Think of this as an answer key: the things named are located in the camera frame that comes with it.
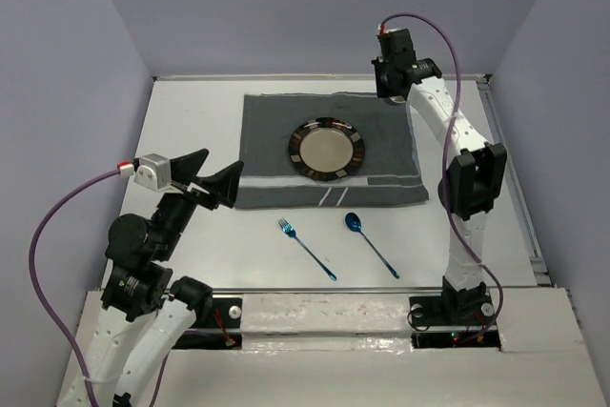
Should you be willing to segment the grey striped cloth placemat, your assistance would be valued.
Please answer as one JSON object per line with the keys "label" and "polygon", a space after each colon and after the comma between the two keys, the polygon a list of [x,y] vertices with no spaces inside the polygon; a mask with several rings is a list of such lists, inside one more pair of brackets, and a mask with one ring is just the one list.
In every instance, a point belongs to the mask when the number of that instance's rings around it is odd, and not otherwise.
{"label": "grey striped cloth placemat", "polygon": [[[362,166],[330,182],[299,173],[289,156],[296,129],[321,117],[351,125],[365,147]],[[234,204],[239,210],[392,208],[429,198],[409,108],[372,93],[247,94],[239,158],[244,163]]]}

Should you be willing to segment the blue metal fork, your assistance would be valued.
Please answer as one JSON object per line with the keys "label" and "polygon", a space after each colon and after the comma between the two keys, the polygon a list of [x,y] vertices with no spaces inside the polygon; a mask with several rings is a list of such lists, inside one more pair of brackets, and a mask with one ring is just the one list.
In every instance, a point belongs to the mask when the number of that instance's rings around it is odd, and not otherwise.
{"label": "blue metal fork", "polygon": [[314,260],[332,281],[337,281],[337,276],[298,237],[296,229],[285,218],[278,220],[278,226],[285,235],[294,240]]}

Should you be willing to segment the dark rimmed dinner plate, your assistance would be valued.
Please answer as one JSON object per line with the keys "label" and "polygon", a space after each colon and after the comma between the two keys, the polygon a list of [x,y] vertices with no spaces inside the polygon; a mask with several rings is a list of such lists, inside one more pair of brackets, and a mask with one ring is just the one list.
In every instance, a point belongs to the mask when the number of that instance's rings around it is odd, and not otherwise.
{"label": "dark rimmed dinner plate", "polygon": [[364,163],[366,147],[362,134],[352,124],[319,117],[293,131],[287,152],[299,174],[331,182],[355,175]]}

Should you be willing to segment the blue metal spoon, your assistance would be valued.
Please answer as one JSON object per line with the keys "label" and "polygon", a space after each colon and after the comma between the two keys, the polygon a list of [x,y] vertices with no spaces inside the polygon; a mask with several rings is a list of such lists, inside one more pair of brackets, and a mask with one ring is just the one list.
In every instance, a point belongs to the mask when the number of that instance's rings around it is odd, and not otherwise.
{"label": "blue metal spoon", "polygon": [[347,228],[357,234],[360,234],[361,237],[366,241],[369,247],[373,250],[373,252],[377,255],[379,260],[384,264],[387,270],[395,279],[400,279],[400,274],[397,270],[392,266],[392,264],[385,258],[385,256],[381,253],[381,251],[376,247],[376,245],[370,240],[370,238],[363,232],[362,223],[359,216],[354,212],[349,212],[344,217],[345,224]]}

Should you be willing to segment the purple ceramic mug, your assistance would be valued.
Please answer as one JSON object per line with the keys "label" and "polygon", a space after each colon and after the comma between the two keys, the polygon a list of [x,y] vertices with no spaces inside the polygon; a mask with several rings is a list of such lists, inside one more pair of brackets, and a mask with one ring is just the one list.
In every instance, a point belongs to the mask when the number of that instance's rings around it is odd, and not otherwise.
{"label": "purple ceramic mug", "polygon": [[407,103],[407,101],[402,96],[389,97],[388,102],[393,105],[404,105]]}

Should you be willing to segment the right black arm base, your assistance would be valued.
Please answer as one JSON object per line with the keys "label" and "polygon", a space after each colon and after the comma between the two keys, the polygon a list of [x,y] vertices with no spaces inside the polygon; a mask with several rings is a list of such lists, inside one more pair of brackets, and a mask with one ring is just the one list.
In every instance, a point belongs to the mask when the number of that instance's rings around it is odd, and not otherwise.
{"label": "right black arm base", "polygon": [[500,338],[493,324],[495,308],[491,297],[467,306],[465,312],[451,315],[439,295],[409,298],[407,323],[412,329],[411,343],[416,350],[456,348],[500,349]]}

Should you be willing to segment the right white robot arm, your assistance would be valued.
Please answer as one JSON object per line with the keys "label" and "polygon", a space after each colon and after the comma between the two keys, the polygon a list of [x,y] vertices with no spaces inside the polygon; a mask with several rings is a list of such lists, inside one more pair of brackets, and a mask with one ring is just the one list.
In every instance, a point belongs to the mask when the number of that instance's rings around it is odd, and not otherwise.
{"label": "right white robot arm", "polygon": [[448,264],[441,293],[413,299],[413,318],[421,326],[464,323],[490,304],[482,246],[487,215],[501,191],[507,151],[474,128],[448,92],[437,64],[416,57],[408,30],[380,30],[377,39],[377,96],[415,109],[442,148],[438,195],[450,224]]}

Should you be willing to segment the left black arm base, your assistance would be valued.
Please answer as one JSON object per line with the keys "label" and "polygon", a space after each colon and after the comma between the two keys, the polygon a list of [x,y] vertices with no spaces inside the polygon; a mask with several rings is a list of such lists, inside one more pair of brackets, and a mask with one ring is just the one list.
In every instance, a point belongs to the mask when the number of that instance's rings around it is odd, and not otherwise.
{"label": "left black arm base", "polygon": [[242,302],[241,296],[216,296],[210,313],[198,319],[192,328],[178,339],[175,348],[210,351],[240,349]]}

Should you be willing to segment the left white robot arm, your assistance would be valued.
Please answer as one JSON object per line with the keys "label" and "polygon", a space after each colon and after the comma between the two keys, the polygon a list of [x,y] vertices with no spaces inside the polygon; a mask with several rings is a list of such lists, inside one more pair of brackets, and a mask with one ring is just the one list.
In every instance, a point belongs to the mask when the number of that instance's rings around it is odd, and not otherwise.
{"label": "left white robot arm", "polygon": [[108,231],[112,264],[103,288],[98,321],[87,352],[62,406],[133,406],[176,341],[205,323],[213,289],[194,278],[173,280],[165,262],[173,255],[197,208],[232,208],[244,168],[237,160],[210,176],[199,171],[202,149],[167,158],[146,154],[119,163],[114,174],[158,192],[152,216],[123,214]]}

